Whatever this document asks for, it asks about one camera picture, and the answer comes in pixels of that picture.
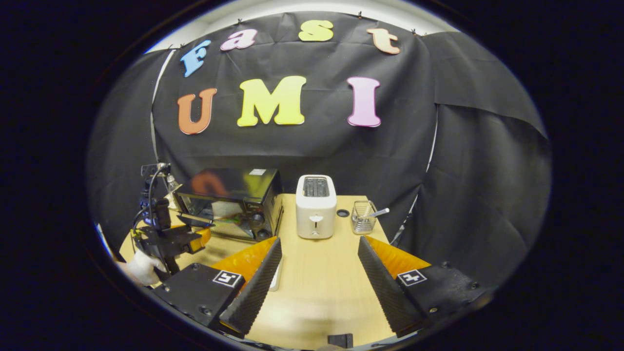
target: black fabric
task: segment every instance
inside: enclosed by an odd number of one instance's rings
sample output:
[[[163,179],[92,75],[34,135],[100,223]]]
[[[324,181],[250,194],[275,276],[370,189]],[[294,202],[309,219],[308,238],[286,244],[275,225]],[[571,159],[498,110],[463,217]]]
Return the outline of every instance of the black fabric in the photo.
[[[150,106],[167,54],[150,52],[128,68],[102,102],[93,126],[85,172],[89,209],[114,252],[140,209],[141,165],[155,163]],[[163,188],[157,186],[155,194],[163,195]]]
[[[301,23],[333,23],[327,42],[301,42]],[[398,55],[381,52],[368,28],[398,37]],[[227,52],[220,45],[242,29],[256,43]],[[184,77],[180,58],[211,40],[203,66]],[[158,154],[181,183],[206,167],[277,168],[286,192],[299,176],[326,174],[338,195],[366,195],[391,240],[416,194],[414,217],[399,247],[437,264],[449,260],[465,274],[499,284],[526,255],[539,232],[550,190],[550,149],[535,106],[514,75],[461,33],[415,36],[409,31],[334,12],[295,12],[245,21],[180,49],[154,84],[166,55],[145,55],[103,104],[89,154],[90,206],[113,250],[138,211],[139,169],[154,163],[149,116]],[[303,76],[305,123],[274,121],[238,127],[243,91],[262,79],[269,91],[286,76]],[[376,128],[350,126],[353,76],[377,79]],[[210,125],[184,134],[178,98],[217,88]],[[431,166],[427,163],[436,137]]]

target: screw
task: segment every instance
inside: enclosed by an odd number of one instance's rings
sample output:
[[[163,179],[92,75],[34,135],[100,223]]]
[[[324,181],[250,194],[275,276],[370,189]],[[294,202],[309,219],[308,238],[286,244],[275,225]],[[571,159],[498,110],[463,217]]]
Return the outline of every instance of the screw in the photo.
[[[212,315],[212,311],[206,306],[199,306],[199,312],[205,315]]]

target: wooden table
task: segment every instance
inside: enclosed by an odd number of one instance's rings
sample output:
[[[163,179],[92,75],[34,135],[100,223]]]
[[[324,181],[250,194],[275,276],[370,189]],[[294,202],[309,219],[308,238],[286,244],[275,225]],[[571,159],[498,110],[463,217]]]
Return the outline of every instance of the wooden table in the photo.
[[[282,194],[283,221],[279,238],[282,271],[279,287],[269,291],[247,339],[284,348],[314,350],[327,345],[328,335],[353,334],[353,345],[369,344],[394,335],[358,258],[360,235],[351,231],[351,217],[336,216],[334,235],[303,239],[296,233],[294,194]],[[365,196],[338,196],[338,209],[351,213],[353,202]],[[172,216],[172,225],[179,224]],[[371,234],[388,242],[377,223]],[[211,265],[252,243],[213,233],[206,248],[182,254],[180,269],[193,262]],[[132,259],[130,236],[120,250]]]

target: metal utensil holder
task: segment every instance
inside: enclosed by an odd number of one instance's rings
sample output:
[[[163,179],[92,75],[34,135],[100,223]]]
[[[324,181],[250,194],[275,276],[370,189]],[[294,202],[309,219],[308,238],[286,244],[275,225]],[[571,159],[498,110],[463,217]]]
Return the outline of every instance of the metal utensil holder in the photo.
[[[375,227],[377,218],[366,217],[377,212],[372,201],[356,201],[351,212],[351,229],[355,234],[370,234]]]

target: hand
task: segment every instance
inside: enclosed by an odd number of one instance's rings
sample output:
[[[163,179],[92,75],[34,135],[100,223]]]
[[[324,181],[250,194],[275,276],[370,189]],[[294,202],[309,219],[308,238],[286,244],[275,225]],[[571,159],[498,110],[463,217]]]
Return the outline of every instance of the hand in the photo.
[[[159,259],[146,255],[141,250],[136,251],[134,258],[126,266],[130,278],[143,285],[156,284],[159,281],[156,272],[154,272],[154,267],[162,272],[167,271]]]

